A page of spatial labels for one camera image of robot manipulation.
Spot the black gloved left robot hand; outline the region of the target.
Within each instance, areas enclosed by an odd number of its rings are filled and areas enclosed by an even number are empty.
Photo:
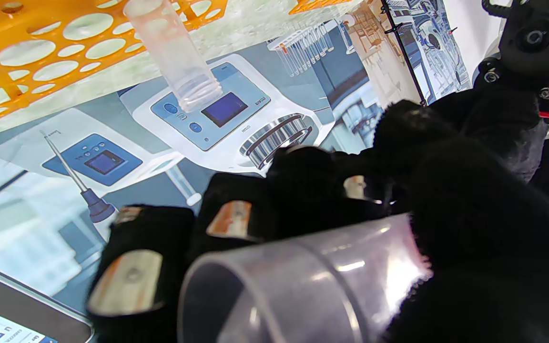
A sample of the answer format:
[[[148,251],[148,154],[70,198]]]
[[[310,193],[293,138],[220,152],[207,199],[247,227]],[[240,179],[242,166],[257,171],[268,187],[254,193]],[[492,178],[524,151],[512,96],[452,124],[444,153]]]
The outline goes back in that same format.
[[[390,104],[377,124],[373,150],[382,163],[392,164],[403,152],[465,137],[529,182],[541,163],[548,132],[535,95],[496,86],[452,93],[429,106],[408,100]]]

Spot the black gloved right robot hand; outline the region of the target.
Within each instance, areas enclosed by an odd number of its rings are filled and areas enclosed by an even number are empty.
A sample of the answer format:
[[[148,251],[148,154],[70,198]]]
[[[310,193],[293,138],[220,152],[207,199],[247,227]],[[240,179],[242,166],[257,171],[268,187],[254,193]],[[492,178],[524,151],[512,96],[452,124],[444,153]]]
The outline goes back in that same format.
[[[86,308],[101,343],[549,343],[549,200],[466,139],[283,150],[120,210]]]

